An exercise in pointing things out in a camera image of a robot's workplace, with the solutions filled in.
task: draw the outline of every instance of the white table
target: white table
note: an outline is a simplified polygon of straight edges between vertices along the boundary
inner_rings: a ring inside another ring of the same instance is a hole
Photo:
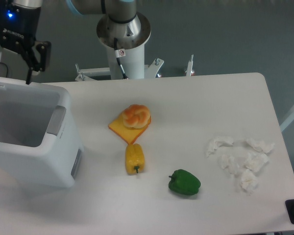
[[[85,153],[70,189],[16,182],[0,170],[0,235],[229,235],[294,230],[285,200],[294,174],[265,79],[258,73],[130,81],[55,83],[72,95]],[[107,127],[133,103],[151,110],[137,139],[144,173],[128,176],[126,143]],[[247,195],[206,158],[210,138],[272,141],[271,162]],[[191,197],[173,194],[168,176],[185,169],[202,182]]]

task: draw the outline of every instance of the green bell pepper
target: green bell pepper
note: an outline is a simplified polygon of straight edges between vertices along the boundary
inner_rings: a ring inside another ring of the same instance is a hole
[[[201,185],[198,178],[185,170],[176,170],[169,176],[171,178],[169,182],[169,189],[174,192],[184,195],[194,195],[198,193]]]

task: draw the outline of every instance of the yellow bell pepper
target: yellow bell pepper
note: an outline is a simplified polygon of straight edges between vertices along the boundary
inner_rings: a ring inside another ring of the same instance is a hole
[[[129,144],[125,150],[125,168],[128,174],[142,172],[145,166],[145,158],[142,147],[135,143]]]

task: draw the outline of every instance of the warning sticker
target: warning sticker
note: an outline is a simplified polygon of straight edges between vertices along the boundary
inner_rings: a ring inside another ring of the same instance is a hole
[[[123,57],[123,56],[125,56],[125,49],[115,50],[115,54],[116,54],[117,58]]]

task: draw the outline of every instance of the blue light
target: blue light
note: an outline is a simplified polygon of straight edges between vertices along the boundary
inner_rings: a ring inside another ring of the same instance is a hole
[[[8,11],[8,17],[9,18],[12,18],[13,17],[13,14],[10,11]]]

